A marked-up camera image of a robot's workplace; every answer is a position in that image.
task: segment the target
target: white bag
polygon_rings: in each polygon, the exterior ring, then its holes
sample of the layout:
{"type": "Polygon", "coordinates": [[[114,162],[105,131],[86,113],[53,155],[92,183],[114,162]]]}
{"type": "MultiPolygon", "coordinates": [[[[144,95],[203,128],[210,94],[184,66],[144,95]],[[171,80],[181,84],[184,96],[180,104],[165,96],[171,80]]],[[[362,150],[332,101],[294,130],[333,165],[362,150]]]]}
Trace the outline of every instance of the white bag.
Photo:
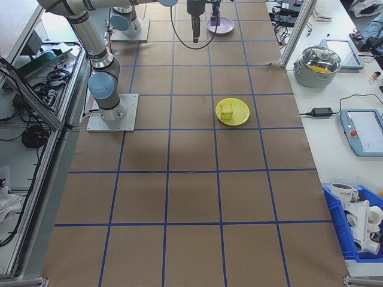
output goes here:
{"type": "Polygon", "coordinates": [[[365,0],[364,2],[361,2],[360,0],[354,0],[349,10],[354,13],[356,18],[377,15],[383,12],[383,0],[365,0]],[[368,14],[366,14],[367,11],[363,10],[369,7],[371,7],[372,10],[369,11],[368,14]]]}

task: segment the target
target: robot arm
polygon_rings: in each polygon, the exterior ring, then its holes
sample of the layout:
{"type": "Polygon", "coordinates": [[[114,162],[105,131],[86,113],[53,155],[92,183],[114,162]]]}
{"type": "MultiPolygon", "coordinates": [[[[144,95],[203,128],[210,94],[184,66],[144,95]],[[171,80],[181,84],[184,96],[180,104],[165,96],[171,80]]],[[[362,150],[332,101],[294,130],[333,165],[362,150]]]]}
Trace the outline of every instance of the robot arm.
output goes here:
{"type": "Polygon", "coordinates": [[[198,43],[200,34],[200,16],[205,12],[205,4],[212,4],[211,26],[219,26],[219,9],[221,0],[187,0],[186,9],[191,15],[191,28],[193,29],[193,42],[198,43]]]}
{"type": "MultiPolygon", "coordinates": [[[[123,106],[117,93],[120,64],[108,51],[103,39],[99,36],[89,11],[106,7],[126,7],[157,0],[38,0],[48,12],[64,16],[72,26],[78,39],[88,54],[95,73],[88,82],[89,90],[99,106],[100,115],[104,120],[112,121],[123,118],[126,107],[123,106]]],[[[178,0],[159,0],[171,7],[178,0]]]]}

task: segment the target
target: pot handle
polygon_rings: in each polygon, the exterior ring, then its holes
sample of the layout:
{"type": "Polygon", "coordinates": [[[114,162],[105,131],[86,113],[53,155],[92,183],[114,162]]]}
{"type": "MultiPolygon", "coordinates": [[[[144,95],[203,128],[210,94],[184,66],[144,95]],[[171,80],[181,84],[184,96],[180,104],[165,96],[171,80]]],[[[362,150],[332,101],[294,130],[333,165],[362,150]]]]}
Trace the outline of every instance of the pot handle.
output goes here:
{"type": "Polygon", "coordinates": [[[294,62],[294,73],[295,74],[299,74],[300,73],[300,69],[302,67],[300,64],[298,65],[298,63],[299,62],[294,62]]]}
{"type": "Polygon", "coordinates": [[[327,80],[328,76],[327,75],[318,75],[316,74],[315,76],[318,80],[325,81],[327,80]]]}

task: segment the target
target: blue plastic bin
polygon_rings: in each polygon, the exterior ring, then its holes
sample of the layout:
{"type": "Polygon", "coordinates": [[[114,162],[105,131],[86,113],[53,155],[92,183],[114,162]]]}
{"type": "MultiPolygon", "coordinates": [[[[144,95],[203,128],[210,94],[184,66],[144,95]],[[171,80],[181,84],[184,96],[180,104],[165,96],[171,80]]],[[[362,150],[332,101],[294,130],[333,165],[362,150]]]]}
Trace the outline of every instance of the blue plastic bin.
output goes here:
{"type": "MultiPolygon", "coordinates": [[[[356,185],[354,188],[359,192],[359,196],[370,201],[370,206],[379,206],[383,209],[383,199],[380,196],[362,185],[356,185]]],[[[360,263],[383,263],[383,246],[377,255],[369,252],[357,252],[341,201],[331,193],[329,186],[323,186],[323,190],[344,258],[354,259],[360,263]]]]}

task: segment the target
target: purple plate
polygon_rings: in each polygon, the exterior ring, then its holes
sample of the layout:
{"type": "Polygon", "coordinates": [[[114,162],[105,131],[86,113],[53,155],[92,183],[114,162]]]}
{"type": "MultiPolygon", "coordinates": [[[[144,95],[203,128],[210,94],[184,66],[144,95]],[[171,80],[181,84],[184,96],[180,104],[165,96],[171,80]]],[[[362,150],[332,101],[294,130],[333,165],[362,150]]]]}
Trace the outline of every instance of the purple plate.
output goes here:
{"type": "MultiPolygon", "coordinates": [[[[234,22],[226,17],[220,17],[221,25],[217,28],[217,35],[225,35],[234,29],[234,22]]],[[[206,22],[206,28],[212,33],[215,31],[215,26],[210,25],[210,19],[206,22]]]]}

